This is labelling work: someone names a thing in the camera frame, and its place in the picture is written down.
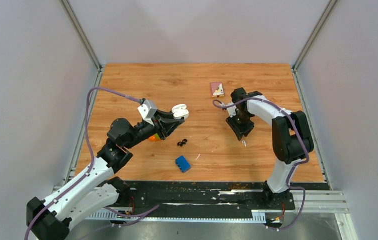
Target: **gray wall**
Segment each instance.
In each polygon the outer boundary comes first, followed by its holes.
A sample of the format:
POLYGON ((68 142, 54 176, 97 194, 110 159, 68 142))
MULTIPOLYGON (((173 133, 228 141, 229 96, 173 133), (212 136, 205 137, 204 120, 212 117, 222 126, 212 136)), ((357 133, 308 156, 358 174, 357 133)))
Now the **gray wall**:
POLYGON ((61 182, 95 75, 59 1, 0 1, 0 240, 61 182))
POLYGON ((378 239, 378 1, 341 0, 299 70, 326 171, 378 239))
POLYGON ((327 2, 70 0, 102 64, 293 64, 327 2))

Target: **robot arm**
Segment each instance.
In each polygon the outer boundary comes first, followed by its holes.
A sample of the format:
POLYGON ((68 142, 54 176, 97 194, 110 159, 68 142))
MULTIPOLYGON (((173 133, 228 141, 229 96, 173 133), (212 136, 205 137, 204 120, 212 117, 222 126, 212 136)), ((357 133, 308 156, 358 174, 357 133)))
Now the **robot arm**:
POLYGON ((184 104, 172 108, 171 112, 157 110, 150 100, 143 100, 139 113, 143 121, 131 126, 125 118, 112 122, 107 133, 106 144, 97 153, 90 173, 79 173, 62 188, 39 200, 36 197, 27 203, 27 225, 39 212, 49 206, 31 228, 39 240, 63 240, 79 222, 95 211, 128 199, 130 187, 118 177, 108 180, 99 190, 99 184, 116 174, 133 156, 127 149, 147 138, 158 135, 164 140, 179 125, 184 123, 189 112, 184 104), (57 197, 65 190, 66 195, 57 197))
POLYGON ((308 153, 314 149, 306 115, 301 111, 291 112, 280 108, 257 91, 246 93, 243 88, 238 88, 231 94, 231 97, 232 103, 227 105, 230 107, 226 107, 230 115, 226 122, 239 141, 242 137, 247 137, 253 130, 254 123, 250 119, 254 116, 263 119, 272 127, 273 150, 277 161, 264 191, 265 201, 269 207, 277 206, 289 192, 287 183, 291 181, 297 164, 306 158, 296 135, 290 134, 290 130, 294 129, 288 118, 295 122, 296 129, 308 153))

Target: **purple cable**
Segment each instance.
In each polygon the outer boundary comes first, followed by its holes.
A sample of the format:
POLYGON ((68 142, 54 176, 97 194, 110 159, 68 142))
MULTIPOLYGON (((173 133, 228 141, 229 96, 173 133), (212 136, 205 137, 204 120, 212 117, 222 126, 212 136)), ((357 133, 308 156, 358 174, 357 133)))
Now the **purple cable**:
MULTIPOLYGON (((90 142, 89 142, 89 136, 88 136, 88 131, 87 131, 87 126, 88 126, 88 121, 89 121, 89 106, 90 106, 90 97, 92 95, 92 92, 94 90, 103 90, 105 92, 108 92, 108 93, 111 93, 111 94, 115 94, 115 95, 118 95, 120 97, 123 97, 123 98, 126 98, 128 100, 131 100, 133 102, 136 102, 138 104, 140 104, 142 101, 140 99, 137 99, 137 98, 134 98, 134 97, 131 97, 131 96, 127 96, 125 94, 122 94, 122 93, 119 93, 119 92, 116 92, 116 91, 112 91, 110 89, 107 89, 107 88, 104 88, 104 87, 93 87, 89 90, 89 92, 87 93, 87 98, 86 98, 86 112, 85 112, 85 115, 84 115, 84 133, 85 133, 85 139, 86 139, 86 144, 87 144, 87 147, 89 149, 89 152, 90 152, 90 165, 89 165, 89 169, 87 170, 87 174, 90 173, 90 171, 92 170, 93 168, 93 165, 95 164, 95 158, 94 158, 94 154, 93 154, 93 149, 92 149, 92 146, 90 145, 90 142)), ((61 199, 65 194, 67 194, 69 191, 71 191, 73 188, 75 188, 75 186, 77 186, 82 180, 84 180, 84 178, 86 177, 86 174, 81 176, 81 178, 79 178, 77 181, 75 181, 75 183, 73 183, 69 188, 65 189, 61 194, 59 194, 55 199, 56 200, 59 200, 61 199)), ((51 206, 53 205, 53 201, 50 202, 49 204, 47 204, 43 209, 41 209, 40 212, 38 212, 34 218, 31 220, 30 224, 28 224, 28 228, 27 230, 25 231, 25 235, 24 235, 24 240, 28 240, 28 236, 30 234, 30 231, 31 231, 31 228, 33 227, 34 223, 36 222, 36 220, 44 213, 44 211, 46 211, 48 208, 50 208, 51 206)))
POLYGON ((302 141, 301 139, 301 135, 299 134, 298 132, 298 129, 296 128, 296 125, 295 125, 295 122, 293 121, 293 119, 290 117, 290 115, 288 113, 286 113, 285 111, 282 111, 282 109, 277 106, 276 104, 270 102, 270 101, 267 101, 267 100, 263 100, 263 99, 260 99, 260 98, 256 98, 256 97, 248 97, 248 98, 245 98, 243 100, 240 100, 232 105, 229 105, 229 106, 222 106, 223 103, 220 102, 219 100, 217 99, 214 99, 212 101, 212 104, 214 105, 214 107, 216 108, 219 108, 219 109, 227 109, 227 108, 231 108, 231 107, 234 107, 236 105, 239 105, 243 102, 246 102, 248 100, 255 100, 255 101, 260 101, 262 103, 265 103, 265 104, 268 104, 270 106, 272 106, 273 108, 275 108, 276 110, 278 110, 279 112, 281 112, 283 115, 285 115, 288 119, 289 119, 289 122, 290 122, 290 125, 292 125, 292 128, 293 130, 295 131, 295 135, 296 135, 296 138, 298 139, 299 143, 301 144, 301 148, 302 150, 304 151, 304 154, 305 154, 305 158, 306 160, 305 161, 301 161, 301 162, 297 162, 295 163, 293 166, 292 166, 292 169, 290 170, 289 172, 289 175, 287 176, 286 178, 286 185, 288 186, 289 189, 291 190, 301 190, 303 192, 303 198, 302 198, 302 203, 301 203, 301 207, 299 208, 299 213, 298 215, 296 215, 295 219, 293 220, 293 222, 291 222, 288 226, 285 226, 285 227, 282 227, 282 228, 274 228, 274 227, 270 227, 270 229, 272 230, 286 230, 286 229, 289 229, 291 228, 293 225, 295 225, 295 223, 298 221, 299 217, 301 216, 301 213, 302 213, 302 210, 304 209, 304 204, 305 204, 305 198, 306 198, 306 192, 305 192, 305 189, 303 187, 300 187, 300 186, 291 186, 290 185, 290 178, 292 177, 293 175, 293 172, 296 170, 296 167, 301 165, 301 164, 306 164, 309 162, 309 154, 308 154, 308 151, 307 151, 307 148, 305 147, 305 144, 304 142, 302 141))
MULTIPOLYGON (((139 221, 141 221, 142 219, 144 219, 148 214, 150 214, 151 212, 153 212, 153 211, 156 210, 157 208, 159 208, 159 205, 154 206, 152 209, 150 209, 150 210, 148 210, 148 211, 146 211, 146 212, 144 212, 144 213, 142 213, 142 214, 138 214, 138 215, 130 215, 130 216, 128 216, 128 215, 121 214, 121 213, 119 213, 119 212, 117 212, 117 211, 115 211, 115 210, 113 210, 113 209, 111 209, 111 208, 109 208, 109 207, 104 207, 104 209, 106 209, 106 210, 108 210, 108 211, 111 211, 111 212, 113 212, 113 213, 115 213, 116 215, 119 215, 119 216, 121 216, 121 217, 133 217, 133 218, 139 217, 138 219, 136 219, 136 220, 134 220, 134 221, 132 221, 132 222, 125 223, 125 224, 118 224, 118 226, 121 226, 121 227, 128 227, 128 226, 131 226, 131 225, 134 225, 134 224, 138 223, 139 221)), ((85 239, 86 237, 88 237, 89 235, 91 235, 91 234, 93 234, 93 233, 96 233, 96 232, 101 231, 101 230, 103 230, 103 229, 113 228, 114 226, 116 226, 116 224, 112 224, 112 225, 109 225, 109 224, 108 224, 108 225, 106 225, 106 226, 101 226, 100 228, 98 228, 98 229, 92 231, 92 232, 89 233, 89 234, 86 234, 86 235, 82 236, 81 238, 79 238, 79 239, 77 239, 77 240, 85 239)))

